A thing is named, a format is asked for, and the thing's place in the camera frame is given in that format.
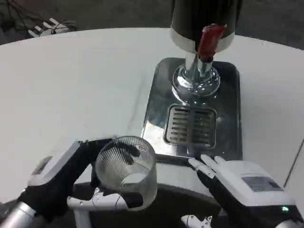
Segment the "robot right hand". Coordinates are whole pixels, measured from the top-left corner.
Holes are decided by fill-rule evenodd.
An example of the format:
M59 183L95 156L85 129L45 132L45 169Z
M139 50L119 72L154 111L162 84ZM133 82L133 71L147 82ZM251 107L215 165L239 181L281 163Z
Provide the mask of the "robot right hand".
M188 160L198 179L228 216L234 228L302 228L295 200L270 174L250 161L220 156Z

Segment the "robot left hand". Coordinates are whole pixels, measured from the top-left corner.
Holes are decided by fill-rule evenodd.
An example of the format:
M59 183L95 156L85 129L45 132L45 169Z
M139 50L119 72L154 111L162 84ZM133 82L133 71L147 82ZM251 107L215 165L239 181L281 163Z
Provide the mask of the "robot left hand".
M59 153L59 160L54 160L51 168L55 173L42 184L28 185L18 197L18 201L27 204L47 222L63 216L68 210L67 198L72 194L75 181L87 166L97 159L100 151L112 141L118 148L122 148L123 158L127 164L133 163L133 157L140 156L135 146L114 138L75 141L67 150Z

